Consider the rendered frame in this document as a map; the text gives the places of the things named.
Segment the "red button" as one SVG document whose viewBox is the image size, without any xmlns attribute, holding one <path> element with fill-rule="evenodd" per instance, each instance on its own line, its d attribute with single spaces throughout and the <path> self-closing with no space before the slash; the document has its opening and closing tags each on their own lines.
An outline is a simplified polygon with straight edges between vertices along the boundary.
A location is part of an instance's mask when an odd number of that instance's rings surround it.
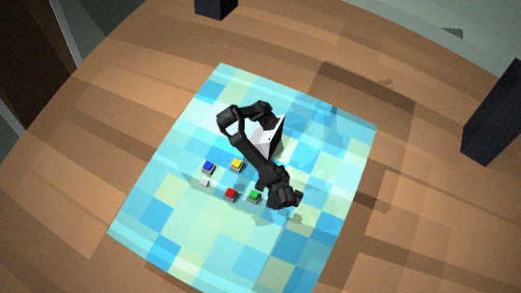
<svg viewBox="0 0 521 293">
<path fill-rule="evenodd" d="M 230 202 L 235 202 L 235 200 L 237 198 L 237 195 L 238 195 L 238 191 L 237 190 L 228 187 L 227 190 L 225 191 L 224 195 L 223 195 L 223 199 L 227 200 L 227 201 L 230 201 Z"/>
</svg>

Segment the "yellow button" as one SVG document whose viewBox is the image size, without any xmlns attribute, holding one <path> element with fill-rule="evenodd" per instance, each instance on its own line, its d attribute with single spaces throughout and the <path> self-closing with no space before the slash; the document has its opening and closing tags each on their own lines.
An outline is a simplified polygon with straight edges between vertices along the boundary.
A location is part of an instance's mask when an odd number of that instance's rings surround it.
<svg viewBox="0 0 521 293">
<path fill-rule="evenodd" d="M 243 161 L 233 158 L 233 160 L 229 166 L 229 169 L 240 174 L 244 165 L 245 165 L 245 163 Z"/>
</svg>

